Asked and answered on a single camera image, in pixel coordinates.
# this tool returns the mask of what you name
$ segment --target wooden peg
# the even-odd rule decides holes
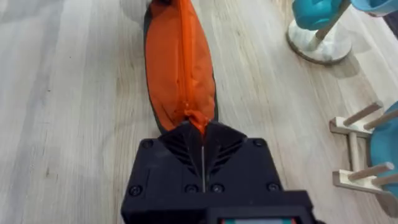
[[[383,102],[380,100],[377,100],[376,102],[372,103],[371,105],[365,107],[363,110],[357,112],[356,114],[350,116],[349,118],[345,119],[343,124],[345,126],[349,126],[360,119],[366,117],[367,115],[377,111],[378,109],[383,107]]]
[[[393,169],[394,169],[394,165],[391,162],[386,162],[383,164],[372,166],[367,169],[363,169],[361,171],[352,173],[352,174],[348,175],[348,179],[350,181],[355,181],[355,180],[363,179],[363,178],[370,177],[373,175],[377,175],[377,174],[380,174],[383,172],[387,172],[387,171],[390,171]]]
[[[376,126],[379,126],[380,124],[384,124],[385,122],[387,122],[391,119],[394,119],[396,117],[398,117],[398,110],[395,110],[391,113],[385,114],[385,115],[381,116],[380,118],[375,119],[374,121],[371,121],[371,122],[365,124],[363,126],[363,128],[365,130],[370,130],[370,129],[375,128]]]
[[[326,37],[326,35],[329,33],[331,28],[333,28],[333,26],[337,23],[338,19],[343,15],[345,10],[347,10],[348,6],[350,6],[350,5],[351,5],[350,0],[342,0],[342,2],[340,3],[337,15],[333,18],[333,20],[326,27],[318,30],[317,33],[315,34],[315,36],[318,39],[323,40]]]
[[[391,184],[394,182],[398,182],[398,174],[392,174],[387,177],[378,177],[372,180],[372,184],[376,186],[382,186],[386,184]]]
[[[353,166],[353,171],[360,171],[361,164],[359,158],[358,140],[356,139],[356,133],[352,132],[348,134],[349,150],[351,151],[351,165]]]

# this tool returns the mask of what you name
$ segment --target wooden table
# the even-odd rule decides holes
[[[341,23],[352,54],[324,67],[289,49],[289,0],[193,3],[220,120],[267,140],[284,187],[308,190],[317,218],[398,223],[395,200],[331,183],[349,164],[346,137],[328,121],[398,100],[398,41],[384,21],[348,9]],[[1,224],[122,223],[139,141],[159,135],[144,70],[145,5],[0,0]]]

